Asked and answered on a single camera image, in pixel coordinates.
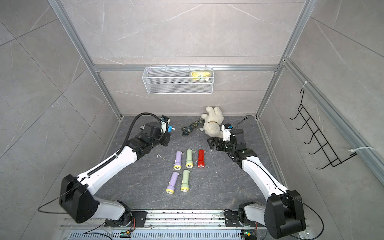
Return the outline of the red flashlight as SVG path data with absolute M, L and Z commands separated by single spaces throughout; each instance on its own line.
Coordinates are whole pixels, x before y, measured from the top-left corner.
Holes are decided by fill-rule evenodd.
M 202 169 L 205 167 L 205 160 L 204 160 L 204 150 L 199 150 L 198 153 L 198 168 Z

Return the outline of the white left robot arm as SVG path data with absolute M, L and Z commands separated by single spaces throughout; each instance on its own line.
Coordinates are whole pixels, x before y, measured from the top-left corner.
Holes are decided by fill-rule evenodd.
M 95 194 L 117 173 L 150 153 L 154 147 L 169 144 L 170 119 L 167 116 L 155 116 L 155 119 L 145 124 L 133 138 L 130 137 L 134 127 L 131 125 L 121 147 L 95 167 L 76 177 L 67 175 L 63 178 L 59 204 L 76 223 L 101 218 L 125 227 L 132 222 L 131 208 L 125 203 L 103 200 Z

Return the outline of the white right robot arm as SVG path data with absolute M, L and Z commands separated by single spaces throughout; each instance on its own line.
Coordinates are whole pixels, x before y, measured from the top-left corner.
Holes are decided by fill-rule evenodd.
M 210 149 L 225 152 L 237 163 L 253 179 L 267 201 L 264 207 L 252 202 L 239 205 L 241 225 L 264 225 L 274 239 L 306 229 L 301 195 L 282 185 L 263 166 L 257 154 L 247 147 L 242 129 L 231 129 L 228 138 L 212 137 L 207 142 Z

